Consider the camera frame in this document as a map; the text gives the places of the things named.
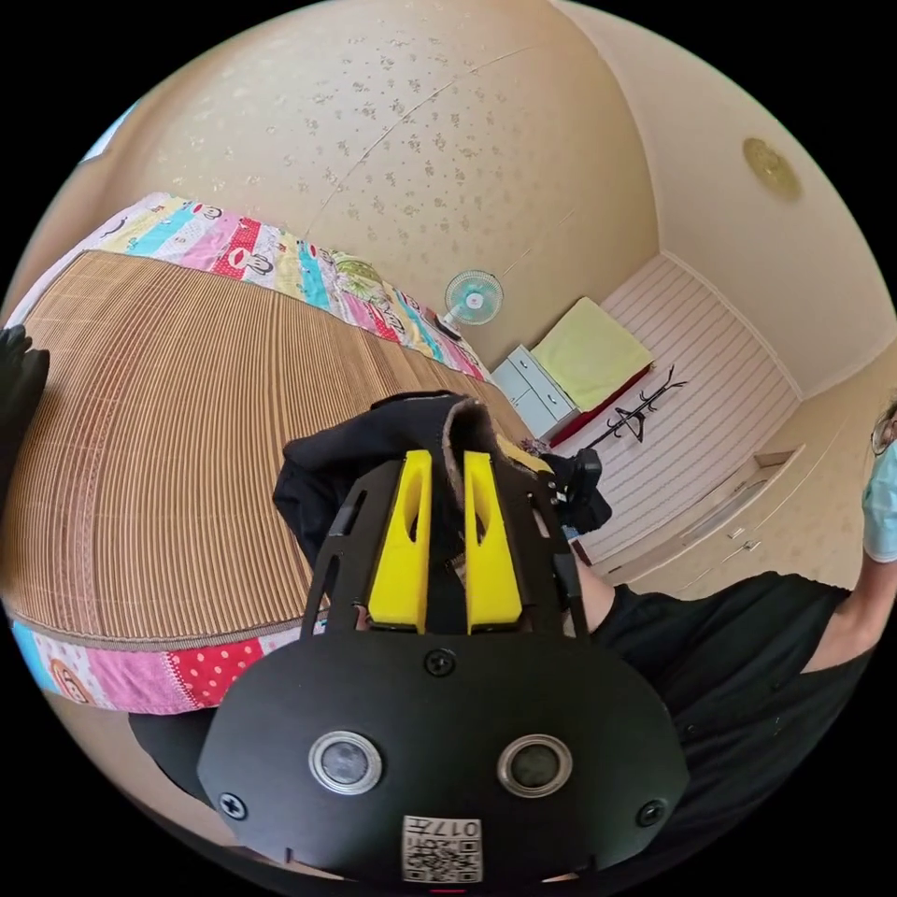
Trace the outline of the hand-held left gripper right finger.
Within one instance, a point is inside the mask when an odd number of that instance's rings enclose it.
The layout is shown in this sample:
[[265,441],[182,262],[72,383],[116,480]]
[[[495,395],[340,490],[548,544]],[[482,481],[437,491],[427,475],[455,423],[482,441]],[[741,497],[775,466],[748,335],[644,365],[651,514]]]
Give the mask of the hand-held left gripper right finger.
[[514,629],[521,597],[491,457],[463,455],[465,615],[470,633]]

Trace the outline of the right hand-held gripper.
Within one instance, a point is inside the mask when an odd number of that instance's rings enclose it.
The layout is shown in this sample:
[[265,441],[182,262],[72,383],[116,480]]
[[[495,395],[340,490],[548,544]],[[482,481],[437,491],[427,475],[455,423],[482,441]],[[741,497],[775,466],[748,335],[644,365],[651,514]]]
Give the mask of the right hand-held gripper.
[[612,509],[599,491],[603,465],[594,448],[583,448],[572,457],[551,453],[539,457],[499,435],[498,449],[521,471],[553,477],[556,513],[566,534],[594,533],[611,520]]

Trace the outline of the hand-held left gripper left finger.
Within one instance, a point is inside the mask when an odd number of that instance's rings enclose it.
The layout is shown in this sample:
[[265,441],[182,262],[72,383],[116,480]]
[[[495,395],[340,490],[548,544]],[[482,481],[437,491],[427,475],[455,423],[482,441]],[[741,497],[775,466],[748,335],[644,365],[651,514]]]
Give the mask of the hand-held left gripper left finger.
[[433,462],[423,449],[407,453],[368,597],[374,626],[423,626],[426,619],[433,499]]

